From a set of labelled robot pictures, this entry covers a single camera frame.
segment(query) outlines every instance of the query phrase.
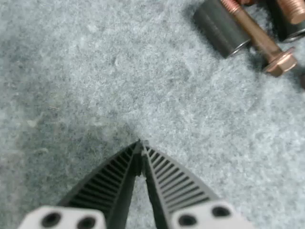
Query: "copper bolt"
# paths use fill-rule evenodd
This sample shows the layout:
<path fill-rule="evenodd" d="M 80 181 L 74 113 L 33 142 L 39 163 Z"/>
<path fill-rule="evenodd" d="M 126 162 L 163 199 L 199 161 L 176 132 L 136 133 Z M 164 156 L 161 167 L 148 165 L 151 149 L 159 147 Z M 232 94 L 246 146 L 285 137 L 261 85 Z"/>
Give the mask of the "copper bolt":
<path fill-rule="evenodd" d="M 278 77 L 296 66 L 297 60 L 292 55 L 294 47 L 283 52 L 235 0 L 221 0 L 221 2 L 251 36 L 254 45 L 267 59 L 269 64 L 264 68 L 265 72 Z"/>
<path fill-rule="evenodd" d="M 256 3 L 256 0 L 237 0 L 242 5 L 251 6 Z"/>
<path fill-rule="evenodd" d="M 304 0 L 277 0 L 277 3 L 291 24 L 305 21 Z"/>

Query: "carpet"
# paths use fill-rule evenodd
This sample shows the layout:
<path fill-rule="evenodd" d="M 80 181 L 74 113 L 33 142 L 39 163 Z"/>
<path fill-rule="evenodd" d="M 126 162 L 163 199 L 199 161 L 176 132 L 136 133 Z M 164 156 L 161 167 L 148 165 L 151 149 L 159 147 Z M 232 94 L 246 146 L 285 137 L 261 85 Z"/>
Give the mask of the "carpet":
<path fill-rule="evenodd" d="M 223 59 L 193 0 L 0 1 L 0 228 L 56 204 L 107 157 L 145 139 L 260 229 L 305 227 L 305 93 L 297 68 Z M 268 33 L 266 7 L 247 8 Z M 305 40 L 296 47 L 302 64 Z M 138 178 L 127 228 L 155 228 Z"/>

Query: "bolt shaft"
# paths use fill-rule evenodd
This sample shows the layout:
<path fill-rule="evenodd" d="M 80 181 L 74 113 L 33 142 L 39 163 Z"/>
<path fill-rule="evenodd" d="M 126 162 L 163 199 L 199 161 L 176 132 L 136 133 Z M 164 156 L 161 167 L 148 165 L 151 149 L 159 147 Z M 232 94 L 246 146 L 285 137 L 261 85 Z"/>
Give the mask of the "bolt shaft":
<path fill-rule="evenodd" d="M 276 0 L 290 23 L 299 24 L 305 21 L 304 0 Z"/>
<path fill-rule="evenodd" d="M 283 52 L 235 0 L 221 0 L 221 2 L 251 36 L 254 45 L 260 49 L 269 63 Z"/>

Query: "cylindrical spacer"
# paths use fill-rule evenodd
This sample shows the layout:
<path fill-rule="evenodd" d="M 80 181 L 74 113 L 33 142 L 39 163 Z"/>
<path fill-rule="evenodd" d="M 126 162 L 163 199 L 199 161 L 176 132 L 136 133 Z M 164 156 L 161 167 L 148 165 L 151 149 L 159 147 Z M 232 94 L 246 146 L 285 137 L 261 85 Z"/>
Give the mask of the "cylindrical spacer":
<path fill-rule="evenodd" d="M 251 40 L 219 0 L 206 0 L 197 9 L 193 18 L 224 58 L 238 52 Z"/>
<path fill-rule="evenodd" d="M 300 24 L 291 24 L 276 0 L 265 2 L 273 18 L 274 31 L 281 42 L 293 42 L 305 36 L 305 21 Z"/>

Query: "metal bushing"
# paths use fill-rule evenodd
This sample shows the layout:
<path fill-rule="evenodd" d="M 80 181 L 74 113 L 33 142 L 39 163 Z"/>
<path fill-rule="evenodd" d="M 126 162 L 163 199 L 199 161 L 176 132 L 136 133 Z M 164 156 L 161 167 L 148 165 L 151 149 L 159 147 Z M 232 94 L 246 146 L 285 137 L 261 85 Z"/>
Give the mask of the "metal bushing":
<path fill-rule="evenodd" d="M 251 40 L 219 0 L 206 0 L 193 19 L 224 58 L 237 53 Z"/>

